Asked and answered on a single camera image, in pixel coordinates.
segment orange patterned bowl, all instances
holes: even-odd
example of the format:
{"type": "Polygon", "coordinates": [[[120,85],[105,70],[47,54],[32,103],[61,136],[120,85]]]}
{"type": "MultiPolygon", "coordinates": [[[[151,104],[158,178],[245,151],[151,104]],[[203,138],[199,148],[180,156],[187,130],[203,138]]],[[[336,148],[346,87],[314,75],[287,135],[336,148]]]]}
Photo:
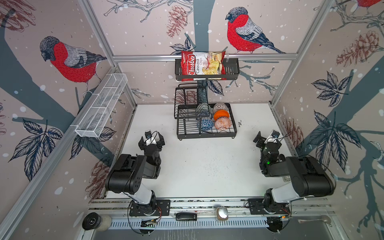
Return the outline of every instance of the orange patterned bowl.
{"type": "Polygon", "coordinates": [[[215,112],[215,115],[214,115],[214,119],[215,121],[220,118],[220,117],[227,117],[229,118],[229,113],[223,109],[221,110],[218,110],[217,112],[215,112]]]}
{"type": "Polygon", "coordinates": [[[227,117],[220,117],[216,120],[215,127],[218,130],[226,130],[231,127],[231,120],[227,117]]]}

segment bag of chips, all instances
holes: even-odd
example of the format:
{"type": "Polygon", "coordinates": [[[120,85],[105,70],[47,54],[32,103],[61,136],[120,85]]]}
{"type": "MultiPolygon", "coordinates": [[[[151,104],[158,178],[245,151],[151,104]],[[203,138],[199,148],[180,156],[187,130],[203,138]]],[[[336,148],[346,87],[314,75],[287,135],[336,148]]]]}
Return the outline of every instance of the bag of chips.
{"type": "MultiPolygon", "coordinates": [[[[223,68],[224,52],[181,52],[182,75],[213,75],[225,74],[223,68]]],[[[205,80],[205,78],[184,78],[182,81],[205,80]]]]}

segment white wire basket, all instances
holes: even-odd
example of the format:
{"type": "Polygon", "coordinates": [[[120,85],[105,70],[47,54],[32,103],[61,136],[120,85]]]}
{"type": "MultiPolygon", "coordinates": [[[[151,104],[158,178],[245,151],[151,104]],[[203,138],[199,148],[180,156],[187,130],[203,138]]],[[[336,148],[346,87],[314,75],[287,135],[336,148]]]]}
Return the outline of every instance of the white wire basket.
{"type": "Polygon", "coordinates": [[[75,130],[80,137],[100,136],[127,81],[125,74],[113,73],[110,76],[75,130]]]}

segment tree branch illustration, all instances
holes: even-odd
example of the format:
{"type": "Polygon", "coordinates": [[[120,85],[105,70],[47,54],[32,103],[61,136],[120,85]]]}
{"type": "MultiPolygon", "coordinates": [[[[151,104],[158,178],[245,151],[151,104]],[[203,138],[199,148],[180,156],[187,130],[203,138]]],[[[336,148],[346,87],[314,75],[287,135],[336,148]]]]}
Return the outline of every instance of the tree branch illustration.
{"type": "MultiPolygon", "coordinates": [[[[251,66],[249,66],[249,65],[245,65],[245,66],[243,66],[243,67],[240,67],[240,69],[242,69],[242,68],[249,68],[249,69],[250,69],[251,66]]],[[[264,75],[264,76],[262,76],[262,77],[251,76],[251,75],[249,75],[249,74],[246,74],[246,73],[243,72],[243,71],[240,71],[240,75],[243,76],[243,77],[245,77],[245,79],[248,80],[248,82],[249,82],[249,89],[251,89],[252,92],[253,92],[253,89],[252,89],[252,87],[253,87],[253,83],[257,83],[257,84],[259,84],[259,85],[264,86],[265,89],[267,89],[267,90],[269,91],[269,94],[273,95],[273,94],[275,93],[276,89],[277,89],[277,86],[276,86],[276,85],[268,84],[268,83],[266,83],[265,81],[262,81],[261,79],[269,79],[269,78],[271,78],[271,73],[272,73],[274,70],[275,70],[275,68],[272,68],[272,70],[271,70],[268,74],[266,74],[266,75],[264,75]]],[[[232,81],[229,83],[229,85],[226,86],[226,88],[229,88],[229,87],[232,85],[232,83],[235,83],[236,87],[238,87],[238,85],[237,85],[237,83],[236,83],[236,80],[232,80],[232,81]]]]}
{"type": "MultiPolygon", "coordinates": [[[[363,77],[361,81],[357,83],[356,86],[350,89],[351,82],[349,81],[345,93],[345,95],[339,104],[332,109],[332,111],[328,114],[328,118],[332,119],[334,112],[338,112],[338,123],[346,123],[349,122],[374,96],[377,95],[377,89],[383,88],[382,74],[378,73],[374,69],[377,67],[384,66],[384,57],[382,57],[371,69],[370,71],[363,77]]],[[[349,74],[353,78],[353,71],[351,70],[349,74]]],[[[365,216],[361,217],[359,222],[359,227],[363,224],[365,227],[368,226],[368,221],[373,219],[375,224],[380,226],[384,226],[384,221],[381,217],[380,210],[377,205],[375,192],[372,187],[372,181],[377,171],[373,168],[373,161],[375,158],[380,156],[379,149],[370,141],[368,141],[365,137],[361,135],[361,133],[371,133],[371,134],[382,134],[382,132],[377,131],[368,131],[368,130],[360,130],[357,131],[359,133],[360,143],[362,147],[366,150],[366,156],[360,161],[360,168],[357,174],[352,178],[338,178],[339,181],[348,182],[349,187],[351,184],[359,181],[361,177],[363,177],[365,191],[368,198],[367,210],[368,213],[365,216]],[[376,222],[375,215],[378,214],[380,217],[380,222],[376,222]]],[[[308,135],[304,139],[304,144],[308,145],[310,140],[310,135],[308,135]]],[[[296,149],[299,155],[306,154],[305,151],[300,149],[296,149]]],[[[384,232],[377,229],[378,234],[381,238],[384,238],[384,232]]]]}
{"type": "Polygon", "coordinates": [[[147,20],[148,16],[151,14],[151,11],[161,5],[167,4],[170,6],[173,3],[180,4],[189,10],[186,11],[186,15],[188,16],[193,12],[193,0],[157,0],[155,2],[146,1],[144,4],[141,4],[137,0],[107,0],[108,2],[114,4],[104,16],[108,16],[111,12],[118,13],[119,8],[138,8],[147,13],[144,19],[141,19],[142,23],[144,20],[147,20]]]}
{"type": "Polygon", "coordinates": [[[334,9],[340,15],[343,24],[337,28],[331,29],[331,31],[337,31],[350,23],[364,23],[367,24],[367,28],[377,27],[380,30],[381,35],[384,36],[384,10],[376,16],[365,15],[360,17],[354,16],[353,14],[348,15],[346,13],[347,4],[340,4],[341,1],[339,2],[338,0],[335,0],[335,2],[337,7],[334,7],[334,9]]]}
{"type": "MultiPolygon", "coordinates": [[[[2,20],[2,26],[6,26],[7,17],[2,20]]],[[[0,81],[0,88],[6,91],[16,100],[22,102],[24,106],[30,108],[33,112],[41,116],[42,119],[24,118],[22,116],[13,118],[15,122],[22,122],[23,118],[39,124],[45,124],[49,120],[50,126],[58,128],[65,132],[73,122],[75,116],[64,109],[45,91],[33,82],[32,77],[17,60],[11,48],[5,41],[5,28],[0,26],[0,72],[3,81],[0,81]]],[[[106,147],[101,148],[103,152],[94,154],[98,159],[105,156],[113,157],[114,154],[106,147]]]]}

